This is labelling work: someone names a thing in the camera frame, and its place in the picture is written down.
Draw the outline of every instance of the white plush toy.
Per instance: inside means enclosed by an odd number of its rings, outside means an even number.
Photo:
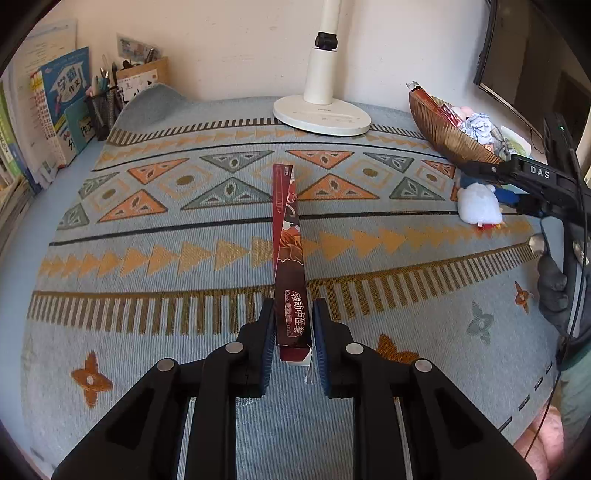
[[[503,222],[493,185],[472,183],[457,193],[457,212],[462,221],[472,225],[498,225]]]

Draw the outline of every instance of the woven basket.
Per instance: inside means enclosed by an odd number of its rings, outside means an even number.
[[[444,102],[433,98],[438,105]],[[431,143],[433,148],[453,164],[461,167],[463,163],[477,160],[484,163],[501,163],[502,159],[468,137],[444,118],[427,108],[425,103],[414,93],[408,95],[410,111],[418,129]]]

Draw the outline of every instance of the snack package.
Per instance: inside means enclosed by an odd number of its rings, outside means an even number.
[[[308,365],[310,317],[293,166],[273,165],[273,265],[279,357]]]

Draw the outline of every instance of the white wall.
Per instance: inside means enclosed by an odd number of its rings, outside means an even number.
[[[116,58],[116,33],[153,43],[170,58],[175,88],[213,100],[302,92],[321,10],[322,0],[62,0],[47,19],[78,19],[95,70],[103,53]],[[416,80],[529,139],[472,84],[488,12],[485,0],[343,0],[336,94],[407,111],[405,82]]]

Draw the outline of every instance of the patterned tablecloth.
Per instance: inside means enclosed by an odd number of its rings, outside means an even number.
[[[526,244],[539,223],[462,223],[459,172],[407,113],[364,106],[369,132],[334,138],[280,124],[273,101],[156,86],[118,119],[28,310],[37,457],[58,464],[160,358],[203,358],[255,319],[272,294],[274,163],[295,167],[311,299],[387,358],[433,360],[510,441],[535,416],[557,340]],[[351,477],[352,403],[303,376],[276,358],[267,395],[239,405],[239,478]]]

